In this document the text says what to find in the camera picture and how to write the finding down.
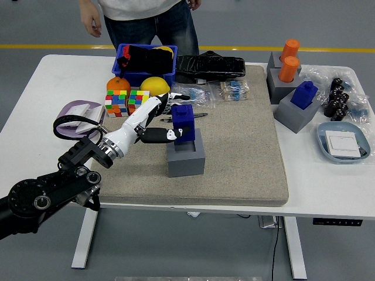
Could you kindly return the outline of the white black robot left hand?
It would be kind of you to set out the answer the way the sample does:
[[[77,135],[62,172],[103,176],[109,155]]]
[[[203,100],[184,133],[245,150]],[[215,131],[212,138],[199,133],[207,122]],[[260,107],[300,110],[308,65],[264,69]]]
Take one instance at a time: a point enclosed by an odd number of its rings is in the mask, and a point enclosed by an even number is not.
[[[189,131],[187,126],[180,129],[151,128],[148,125],[156,117],[169,114],[176,104],[172,100],[189,100],[190,97],[183,94],[169,92],[157,95],[145,101],[123,123],[120,129],[106,134],[99,144],[112,160],[124,157],[129,147],[142,141],[143,143],[171,143],[181,138]]]

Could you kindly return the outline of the person's right hand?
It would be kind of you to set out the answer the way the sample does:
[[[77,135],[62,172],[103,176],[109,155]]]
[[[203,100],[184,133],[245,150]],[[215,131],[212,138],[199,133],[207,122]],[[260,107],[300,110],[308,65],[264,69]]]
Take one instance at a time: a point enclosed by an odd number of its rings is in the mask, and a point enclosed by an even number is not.
[[[96,38],[101,37],[101,22],[99,15],[92,13],[82,14],[81,21],[89,35]]]

